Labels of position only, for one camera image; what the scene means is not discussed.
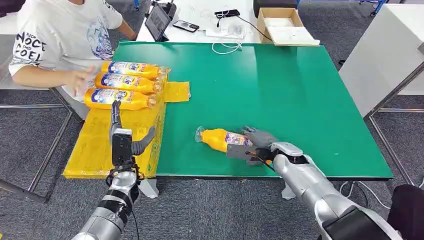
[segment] orange bottle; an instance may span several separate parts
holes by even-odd
[[[164,81],[170,69],[163,66],[156,66],[147,63],[126,62],[126,61],[105,61],[101,65],[101,71],[111,74],[125,74],[145,77],[152,81]]]
[[[222,128],[205,130],[202,126],[199,126],[194,137],[196,142],[204,142],[211,148],[224,152],[227,152],[228,144],[252,146],[253,143],[246,138],[246,136],[226,131]]]
[[[136,91],[143,94],[162,91],[161,81],[150,81],[142,76],[129,76],[110,72],[100,72],[94,79],[94,85],[99,89],[118,89]]]
[[[112,103],[121,101],[122,110],[140,110],[156,105],[156,95],[144,95],[138,91],[125,91],[106,88],[89,88],[84,95],[84,103],[93,109],[111,109]]]

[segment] white cabinet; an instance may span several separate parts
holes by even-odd
[[[384,4],[338,72],[365,116],[424,62],[424,5]],[[399,94],[424,95],[424,73]]]

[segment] yellow plastic sheet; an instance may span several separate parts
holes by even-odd
[[[135,162],[147,178],[156,174],[162,133],[164,130],[166,102],[187,102],[190,98],[188,82],[166,82],[162,99],[153,108],[138,111],[121,110],[122,126],[132,130],[133,141],[142,139],[150,126],[156,126],[155,137]],[[91,109],[79,133],[78,140],[63,171],[67,179],[99,179],[109,174],[112,165],[112,147],[109,143],[111,111]]]

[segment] bottle label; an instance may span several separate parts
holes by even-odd
[[[115,90],[115,89],[96,89],[91,95],[93,103],[112,104],[115,100],[130,103],[133,100],[131,91]]]
[[[105,73],[101,78],[101,85],[107,87],[129,87],[129,86],[137,86],[139,84],[138,77],[115,74],[115,73]]]
[[[111,61],[109,64],[109,72],[114,74],[129,74],[143,72],[146,63]]]
[[[226,134],[225,141],[228,144],[253,146],[253,143],[246,136],[233,132],[228,132]]]

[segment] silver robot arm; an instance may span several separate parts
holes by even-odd
[[[120,101],[112,104],[109,139],[114,168],[106,178],[109,189],[72,240],[118,240],[139,197],[139,185],[144,176],[139,172],[134,155],[144,152],[155,136],[155,127],[152,126],[140,141],[133,141],[132,131],[122,128],[120,104]]]
[[[137,176],[118,173],[97,208],[72,240],[118,240],[139,195]]]
[[[323,240],[401,240],[373,210],[337,191],[311,157],[288,142],[270,145],[273,166],[296,197],[315,215]]]

